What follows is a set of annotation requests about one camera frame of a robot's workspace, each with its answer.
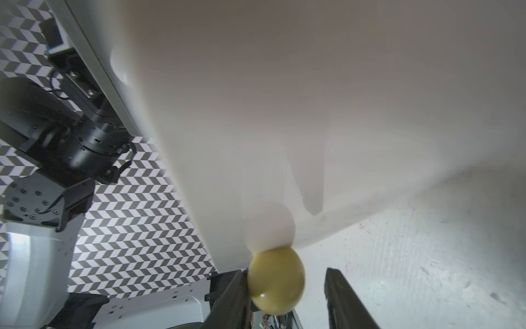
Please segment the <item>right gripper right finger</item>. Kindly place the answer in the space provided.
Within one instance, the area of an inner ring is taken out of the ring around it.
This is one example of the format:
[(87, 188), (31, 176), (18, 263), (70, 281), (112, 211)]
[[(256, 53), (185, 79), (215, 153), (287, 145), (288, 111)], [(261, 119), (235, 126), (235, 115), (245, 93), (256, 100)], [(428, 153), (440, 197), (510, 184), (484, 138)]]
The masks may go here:
[(379, 329), (378, 324), (340, 270), (327, 269), (324, 293), (330, 329)]

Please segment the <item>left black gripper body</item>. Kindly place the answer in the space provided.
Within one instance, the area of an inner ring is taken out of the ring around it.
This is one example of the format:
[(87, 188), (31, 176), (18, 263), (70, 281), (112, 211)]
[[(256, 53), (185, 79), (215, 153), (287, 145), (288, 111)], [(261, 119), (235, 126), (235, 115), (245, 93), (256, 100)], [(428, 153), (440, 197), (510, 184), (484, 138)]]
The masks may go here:
[(132, 160), (120, 167), (116, 161), (136, 154), (132, 136), (91, 75), (68, 71), (61, 88), (82, 112), (61, 147), (62, 162), (102, 184), (118, 182)]

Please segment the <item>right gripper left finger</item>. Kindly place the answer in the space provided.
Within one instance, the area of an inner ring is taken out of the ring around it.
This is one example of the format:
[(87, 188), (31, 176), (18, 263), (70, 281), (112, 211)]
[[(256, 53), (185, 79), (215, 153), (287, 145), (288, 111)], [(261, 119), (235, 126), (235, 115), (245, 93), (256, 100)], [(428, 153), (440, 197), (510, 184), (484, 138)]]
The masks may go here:
[(215, 274), (208, 280), (210, 291), (205, 301), (210, 314), (201, 328), (249, 328), (252, 310), (246, 271)]

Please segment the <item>yellow drawer knob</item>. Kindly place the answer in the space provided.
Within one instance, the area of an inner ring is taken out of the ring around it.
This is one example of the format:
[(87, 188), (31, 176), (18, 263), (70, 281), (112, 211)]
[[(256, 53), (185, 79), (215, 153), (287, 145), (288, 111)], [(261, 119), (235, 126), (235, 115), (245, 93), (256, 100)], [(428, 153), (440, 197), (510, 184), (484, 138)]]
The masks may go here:
[(290, 246), (270, 249), (253, 256), (247, 271), (253, 304), (269, 315), (285, 315), (301, 300), (305, 269)]

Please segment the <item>grey drawer cabinet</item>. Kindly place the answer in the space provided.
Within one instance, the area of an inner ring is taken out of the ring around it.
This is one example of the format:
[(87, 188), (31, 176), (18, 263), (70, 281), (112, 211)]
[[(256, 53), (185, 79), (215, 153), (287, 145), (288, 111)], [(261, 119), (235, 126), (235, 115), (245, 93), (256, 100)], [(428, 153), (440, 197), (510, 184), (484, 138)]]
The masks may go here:
[(50, 1), (220, 272), (525, 136), (524, 1)]

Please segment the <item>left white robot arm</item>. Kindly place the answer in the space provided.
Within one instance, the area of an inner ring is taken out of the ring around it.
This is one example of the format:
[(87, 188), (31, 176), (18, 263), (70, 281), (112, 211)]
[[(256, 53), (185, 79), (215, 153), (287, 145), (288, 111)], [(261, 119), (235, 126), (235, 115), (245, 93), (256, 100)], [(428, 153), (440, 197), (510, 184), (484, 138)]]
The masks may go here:
[(88, 73), (65, 71), (60, 90), (27, 78), (1, 81), (1, 140), (36, 166), (3, 196), (10, 249), (1, 327), (51, 327), (60, 314), (85, 324), (103, 300), (71, 309), (73, 251), (95, 187), (118, 182), (127, 165), (117, 160), (136, 153), (132, 136)]

